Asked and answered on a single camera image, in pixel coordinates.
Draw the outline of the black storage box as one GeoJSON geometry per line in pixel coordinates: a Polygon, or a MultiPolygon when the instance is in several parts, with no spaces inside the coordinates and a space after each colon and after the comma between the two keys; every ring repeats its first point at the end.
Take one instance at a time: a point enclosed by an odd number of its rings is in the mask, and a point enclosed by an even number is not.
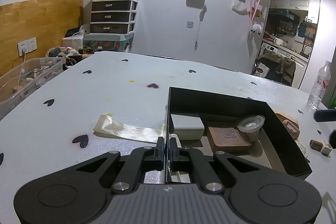
{"type": "Polygon", "coordinates": [[[166,105],[166,135],[173,131],[171,114],[199,114],[205,121],[238,121],[262,115],[264,135],[271,144],[270,154],[277,170],[305,180],[313,171],[285,126],[271,107],[262,101],[199,90],[170,87],[166,105]]]}

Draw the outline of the clear lidded small cup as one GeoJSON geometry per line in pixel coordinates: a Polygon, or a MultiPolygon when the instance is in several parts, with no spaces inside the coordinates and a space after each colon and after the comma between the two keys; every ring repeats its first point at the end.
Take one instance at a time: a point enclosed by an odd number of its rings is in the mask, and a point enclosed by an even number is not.
{"type": "Polygon", "coordinates": [[[260,138],[260,130],[265,122],[263,115],[251,115],[240,119],[236,127],[249,141],[257,141],[260,138]]]}

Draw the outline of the brown lipstick tube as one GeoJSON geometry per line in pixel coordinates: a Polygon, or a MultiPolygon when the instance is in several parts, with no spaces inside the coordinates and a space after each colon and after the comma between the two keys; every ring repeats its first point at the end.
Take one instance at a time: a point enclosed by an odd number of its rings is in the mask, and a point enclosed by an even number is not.
{"type": "Polygon", "coordinates": [[[331,145],[329,143],[326,143],[325,141],[317,141],[311,139],[309,145],[313,150],[318,151],[325,156],[328,156],[333,150],[331,145]]]}

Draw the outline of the three-drawer plastic cabinet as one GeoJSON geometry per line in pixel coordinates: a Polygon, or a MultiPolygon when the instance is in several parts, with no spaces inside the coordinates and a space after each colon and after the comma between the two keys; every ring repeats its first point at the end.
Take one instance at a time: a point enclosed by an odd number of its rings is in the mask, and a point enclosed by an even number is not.
{"type": "Polygon", "coordinates": [[[136,0],[93,0],[90,33],[133,34],[137,5],[136,0]]]}

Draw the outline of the brown case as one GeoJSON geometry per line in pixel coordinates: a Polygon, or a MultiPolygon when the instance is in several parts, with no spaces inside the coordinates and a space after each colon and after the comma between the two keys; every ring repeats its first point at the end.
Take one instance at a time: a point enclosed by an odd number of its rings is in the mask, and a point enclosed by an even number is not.
{"type": "Polygon", "coordinates": [[[208,127],[207,131],[213,151],[245,151],[251,146],[233,127],[208,127]]]}

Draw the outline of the white plush toy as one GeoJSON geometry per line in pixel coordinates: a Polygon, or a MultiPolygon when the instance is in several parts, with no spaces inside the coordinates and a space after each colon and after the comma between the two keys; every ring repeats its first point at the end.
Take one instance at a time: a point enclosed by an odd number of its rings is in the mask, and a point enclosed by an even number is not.
{"type": "Polygon", "coordinates": [[[262,31],[263,31],[263,28],[261,24],[258,24],[258,23],[253,24],[250,29],[250,33],[257,34],[257,35],[261,35],[262,31]]]}

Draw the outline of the clear plastic packet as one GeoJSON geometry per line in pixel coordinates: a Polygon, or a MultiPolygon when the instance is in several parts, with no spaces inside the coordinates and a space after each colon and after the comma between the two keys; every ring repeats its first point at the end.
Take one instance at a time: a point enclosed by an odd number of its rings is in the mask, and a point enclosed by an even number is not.
{"type": "Polygon", "coordinates": [[[100,115],[93,131],[105,138],[118,138],[144,143],[157,143],[159,137],[166,139],[164,129],[153,129],[121,123],[111,113],[100,115]]]}

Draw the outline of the pink square case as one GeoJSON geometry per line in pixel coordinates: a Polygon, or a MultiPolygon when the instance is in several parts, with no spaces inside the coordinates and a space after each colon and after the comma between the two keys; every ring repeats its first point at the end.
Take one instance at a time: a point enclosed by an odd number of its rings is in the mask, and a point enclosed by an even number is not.
{"type": "Polygon", "coordinates": [[[285,126],[287,131],[290,133],[291,137],[294,140],[298,140],[300,134],[298,121],[282,111],[275,111],[275,114],[281,121],[281,123],[285,126]]]}

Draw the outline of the clear plastic storage bin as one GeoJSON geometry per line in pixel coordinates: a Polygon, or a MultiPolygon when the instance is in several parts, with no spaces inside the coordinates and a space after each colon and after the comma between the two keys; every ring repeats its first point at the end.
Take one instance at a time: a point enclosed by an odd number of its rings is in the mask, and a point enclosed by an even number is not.
{"type": "Polygon", "coordinates": [[[62,73],[65,62],[63,57],[34,58],[1,76],[1,118],[62,73]]]}

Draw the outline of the white rectangular box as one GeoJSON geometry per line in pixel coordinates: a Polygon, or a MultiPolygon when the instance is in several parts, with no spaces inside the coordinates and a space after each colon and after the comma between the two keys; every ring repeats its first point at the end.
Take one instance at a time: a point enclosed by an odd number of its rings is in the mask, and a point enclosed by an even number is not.
{"type": "Polygon", "coordinates": [[[171,121],[179,140],[201,140],[205,127],[198,115],[171,114],[171,121]]]}

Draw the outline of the white wall socket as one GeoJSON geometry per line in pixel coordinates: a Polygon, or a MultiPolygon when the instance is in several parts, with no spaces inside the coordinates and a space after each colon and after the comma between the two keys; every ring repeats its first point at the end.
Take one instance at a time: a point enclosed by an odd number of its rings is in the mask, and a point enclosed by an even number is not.
{"type": "Polygon", "coordinates": [[[19,42],[17,44],[17,47],[18,47],[18,55],[19,56],[23,56],[27,53],[35,51],[38,48],[37,47],[37,38],[34,37],[34,38],[31,38],[31,39],[27,39],[27,40],[24,40],[22,42],[19,42]]]}

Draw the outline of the clear water bottle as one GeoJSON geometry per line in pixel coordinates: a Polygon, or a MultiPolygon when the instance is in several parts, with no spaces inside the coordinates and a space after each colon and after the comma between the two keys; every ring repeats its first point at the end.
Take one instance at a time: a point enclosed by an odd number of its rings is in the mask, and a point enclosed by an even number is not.
{"type": "Polygon", "coordinates": [[[325,65],[318,71],[317,78],[315,79],[315,83],[312,87],[307,101],[307,104],[313,110],[317,109],[323,99],[323,96],[326,93],[326,89],[331,79],[330,67],[331,62],[326,60],[325,65]]]}

